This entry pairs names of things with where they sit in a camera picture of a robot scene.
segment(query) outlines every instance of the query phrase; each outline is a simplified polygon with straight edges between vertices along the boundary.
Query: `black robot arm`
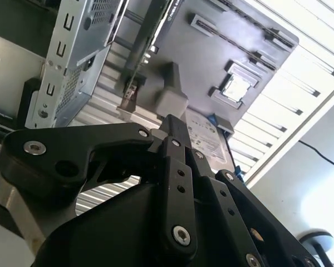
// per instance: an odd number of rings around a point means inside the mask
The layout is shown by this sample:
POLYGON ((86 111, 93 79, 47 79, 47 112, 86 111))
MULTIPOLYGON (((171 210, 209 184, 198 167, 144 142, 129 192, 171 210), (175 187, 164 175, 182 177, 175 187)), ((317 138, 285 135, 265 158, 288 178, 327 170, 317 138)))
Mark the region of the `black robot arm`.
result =
POLYGON ((186 125, 17 131, 0 151, 0 224, 34 267, 319 266, 232 172, 214 175, 186 125), (78 194, 140 183, 76 216, 78 194))

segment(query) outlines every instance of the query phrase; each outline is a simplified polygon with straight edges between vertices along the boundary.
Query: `ventilation holes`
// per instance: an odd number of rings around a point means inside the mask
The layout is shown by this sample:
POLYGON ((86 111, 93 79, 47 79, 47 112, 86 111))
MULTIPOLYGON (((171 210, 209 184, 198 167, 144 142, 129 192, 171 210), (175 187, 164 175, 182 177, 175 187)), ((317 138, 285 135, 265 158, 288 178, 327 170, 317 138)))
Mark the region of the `ventilation holes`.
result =
POLYGON ((114 17, 112 13, 117 9, 118 1, 112 0, 94 0, 91 13, 92 13, 92 25, 106 23, 111 24, 111 18, 114 17))
POLYGON ((58 105, 58 108, 56 110, 56 114, 58 114, 65 106, 69 104, 71 101, 77 87, 77 83, 79 80, 79 76, 82 70, 82 66, 78 67, 76 70, 74 70, 71 74, 71 77, 67 83, 65 92, 63 94, 62 100, 60 104, 58 105))

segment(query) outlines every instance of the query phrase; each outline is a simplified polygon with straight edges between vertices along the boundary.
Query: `bolt hole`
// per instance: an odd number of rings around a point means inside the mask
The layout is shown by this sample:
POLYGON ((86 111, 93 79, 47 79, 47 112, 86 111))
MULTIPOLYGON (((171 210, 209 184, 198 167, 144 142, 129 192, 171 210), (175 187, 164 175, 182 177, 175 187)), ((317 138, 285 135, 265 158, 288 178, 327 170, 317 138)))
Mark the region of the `bolt hole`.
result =
POLYGON ((185 241, 185 240, 187 239, 187 235, 186 235, 185 232, 182 231, 182 230, 178 230, 178 236, 179 236, 180 238, 182 238, 183 241, 185 241))
POLYGON ((185 189, 184 189, 184 187, 183 186, 177 186, 177 189, 178 189, 178 191, 180 191, 181 193, 185 193, 185 189))
POLYGON ((231 216, 234 216, 235 215, 235 212, 232 210, 232 209, 228 209, 228 212, 229 212, 229 214, 231 215, 231 216))
POLYGON ((178 170, 177 172, 178 172, 178 174, 179 174, 180 176, 184 176, 184 175, 185 175, 184 172, 181 171, 181 170, 178 170))
POLYGON ((61 160, 56 163, 56 172, 64 177, 74 177, 79 173, 79 169, 73 162, 61 160))
POLYGON ((30 145, 30 149, 34 150, 34 151, 39 151, 41 149, 41 147, 38 146, 38 145, 30 145))
POLYGON ((44 111, 44 110, 39 110, 38 111, 38 115, 41 118, 47 118, 48 117, 48 113, 46 111, 44 111))

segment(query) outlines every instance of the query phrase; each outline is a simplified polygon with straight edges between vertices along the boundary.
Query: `gray metal panel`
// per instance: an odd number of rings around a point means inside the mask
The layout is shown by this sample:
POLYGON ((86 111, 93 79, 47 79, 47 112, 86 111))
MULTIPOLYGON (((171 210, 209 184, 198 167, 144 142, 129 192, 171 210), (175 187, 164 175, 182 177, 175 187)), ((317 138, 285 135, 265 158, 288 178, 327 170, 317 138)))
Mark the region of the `gray metal panel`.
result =
MULTIPOLYGON (((291 36, 295 44, 297 43, 297 38, 294 35, 252 7, 242 1, 235 1, 235 3, 245 13, 254 17, 267 28, 279 28, 288 36, 291 36)), ((217 36, 208 37, 195 30, 188 23, 188 18, 193 13, 213 22, 219 32, 247 50, 266 52, 269 57, 273 58, 278 67, 289 55, 288 52, 275 48, 275 46, 266 42, 264 32, 250 22, 241 19, 237 13, 233 11, 223 12, 223 10, 217 9, 205 0, 186 0, 182 4, 158 54, 152 55, 149 59, 150 63, 141 71, 146 74, 148 79, 145 86, 139 91, 137 104, 148 110, 153 111, 155 109, 155 96, 163 88, 161 82, 158 82, 158 80, 161 80, 161 76, 156 70, 163 64, 173 61, 180 66, 182 91, 189 97, 190 107, 205 115, 221 114, 227 117, 232 125, 235 125, 274 73, 272 71, 264 72, 255 67, 248 60, 247 54, 237 46, 217 36), (248 98, 245 99, 244 104, 239 109, 221 102, 215 102, 208 96, 208 92, 213 86, 219 87, 222 84, 227 74, 225 67, 230 60, 236 61, 259 77, 258 85, 252 89, 252 92, 249 93, 248 98)))
POLYGON ((0 113, 15 118, 24 83, 40 77, 45 59, 0 38, 0 113))
POLYGON ((97 80, 103 62, 95 71, 83 71, 85 62, 107 46, 112 25, 123 0, 66 0, 62 1, 46 58, 46 70, 35 103, 32 117, 26 127, 52 127, 55 118, 65 108, 89 75, 97 80))

